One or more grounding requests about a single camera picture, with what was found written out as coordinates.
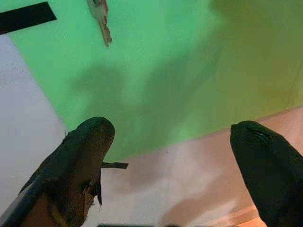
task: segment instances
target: beige floor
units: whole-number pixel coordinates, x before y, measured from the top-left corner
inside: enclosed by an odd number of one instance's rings
[[[248,222],[237,225],[237,227],[266,227],[266,225],[260,218],[255,218]]]

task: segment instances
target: key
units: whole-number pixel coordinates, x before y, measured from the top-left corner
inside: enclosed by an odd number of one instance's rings
[[[109,47],[112,42],[110,31],[107,27],[108,6],[106,0],[87,0],[91,15],[98,21],[105,45]]]

